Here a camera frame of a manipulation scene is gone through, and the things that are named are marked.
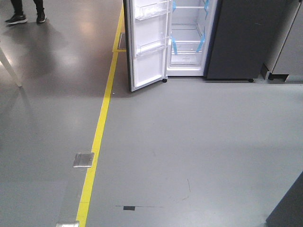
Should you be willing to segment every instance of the black refrigerator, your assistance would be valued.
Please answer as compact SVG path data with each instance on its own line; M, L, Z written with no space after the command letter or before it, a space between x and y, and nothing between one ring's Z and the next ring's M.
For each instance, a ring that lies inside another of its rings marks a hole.
M257 78L286 0L124 0L131 91L169 77Z

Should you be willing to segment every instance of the refrigerator shelf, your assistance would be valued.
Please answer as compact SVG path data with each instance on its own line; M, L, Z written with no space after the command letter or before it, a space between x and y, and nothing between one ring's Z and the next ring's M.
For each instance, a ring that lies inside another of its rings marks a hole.
M200 42L202 37L198 29L172 30L171 35L175 38L176 43Z
M144 56L149 53L163 50L168 46L168 40L169 40L169 37L166 37L164 39L160 39L160 40L157 40L157 41L149 43L149 44L139 45L139 46L137 46L137 55Z
M151 5L136 6L134 11L134 17L138 20L145 20L148 18L170 13L171 1L172 0L167 0Z
M203 0L174 0L177 8L188 7L188 8L196 8L196 9L204 9L204 1Z
M171 52L170 64L171 65L200 65L202 51L178 51L178 54Z

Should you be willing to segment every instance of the gray floor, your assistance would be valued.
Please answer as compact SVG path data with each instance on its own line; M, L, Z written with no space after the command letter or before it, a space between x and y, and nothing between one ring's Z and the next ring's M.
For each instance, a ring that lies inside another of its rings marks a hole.
M0 24L0 226L74 221L121 1L45 2ZM0 20L11 16L0 0ZM263 227L302 171L301 84L169 79L130 94L119 54L87 227ZM123 206L136 206L123 211Z
M28 22L6 26L13 9L0 0L0 46L19 89L0 64L0 226L54 227L75 221L112 57L120 0L45 1L46 23L24 0Z
M87 226L263 227L302 172L302 85L169 79L130 94L125 62Z

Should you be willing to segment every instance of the door shelf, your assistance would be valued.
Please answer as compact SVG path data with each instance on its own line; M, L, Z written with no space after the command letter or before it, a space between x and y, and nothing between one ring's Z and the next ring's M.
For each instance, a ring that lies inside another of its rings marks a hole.
M168 40L169 40L169 37L166 37L164 39L160 39L160 40L157 40L157 41L149 43L149 44L139 45L139 46L137 46L137 55L144 56L149 53L163 50L168 46Z
M138 20L145 20L148 18L170 13L171 1L172 0L167 0L167 1L154 3L151 5L136 6L134 17Z

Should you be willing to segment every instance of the floor outlet cover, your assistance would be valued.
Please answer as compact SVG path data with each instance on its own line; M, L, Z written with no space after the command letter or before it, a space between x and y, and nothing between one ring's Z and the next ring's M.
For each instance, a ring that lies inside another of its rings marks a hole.
M94 155L95 155L95 153L89 153L89 154L78 153L78 154L76 154L75 161L74 161L74 164L72 167L74 167L74 168L92 167Z
M80 222L76 221L74 223L57 223L56 227L79 227Z

